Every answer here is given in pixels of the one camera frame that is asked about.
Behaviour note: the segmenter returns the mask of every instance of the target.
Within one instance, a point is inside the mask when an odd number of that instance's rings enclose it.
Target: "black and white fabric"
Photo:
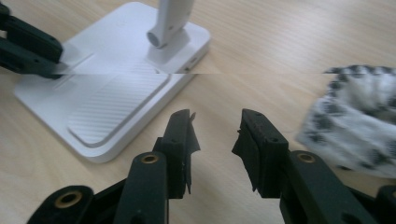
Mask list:
[[[297,140],[333,165],[396,178],[396,69],[352,65],[338,74]]]

